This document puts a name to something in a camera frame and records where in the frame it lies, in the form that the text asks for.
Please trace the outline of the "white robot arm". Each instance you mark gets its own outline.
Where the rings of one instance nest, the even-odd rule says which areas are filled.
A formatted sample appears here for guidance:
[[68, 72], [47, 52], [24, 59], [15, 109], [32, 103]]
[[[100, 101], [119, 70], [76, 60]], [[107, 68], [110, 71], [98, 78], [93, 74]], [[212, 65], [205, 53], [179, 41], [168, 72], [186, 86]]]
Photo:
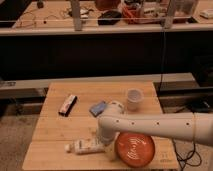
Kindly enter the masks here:
[[123, 104], [111, 101], [98, 116], [98, 138], [108, 145], [117, 132], [143, 133], [213, 147], [213, 114], [124, 114]]

